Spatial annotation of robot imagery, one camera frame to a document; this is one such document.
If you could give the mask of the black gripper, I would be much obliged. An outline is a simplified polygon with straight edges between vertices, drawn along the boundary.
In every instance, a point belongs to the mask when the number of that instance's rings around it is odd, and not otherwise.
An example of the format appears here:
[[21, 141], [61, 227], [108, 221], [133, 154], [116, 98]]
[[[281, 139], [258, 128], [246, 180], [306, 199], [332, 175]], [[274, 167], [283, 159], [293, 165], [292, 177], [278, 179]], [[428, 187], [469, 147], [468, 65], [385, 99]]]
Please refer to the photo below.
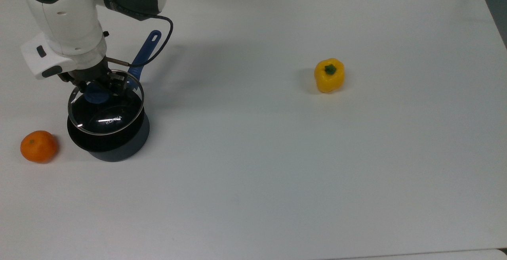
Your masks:
[[96, 83], [103, 90], [112, 90], [116, 87], [117, 93], [125, 93], [129, 87], [127, 73], [117, 73], [116, 76], [109, 68], [108, 63], [99, 63], [83, 70], [73, 70], [60, 73], [59, 78], [74, 85], [71, 94], [84, 94], [87, 83]]

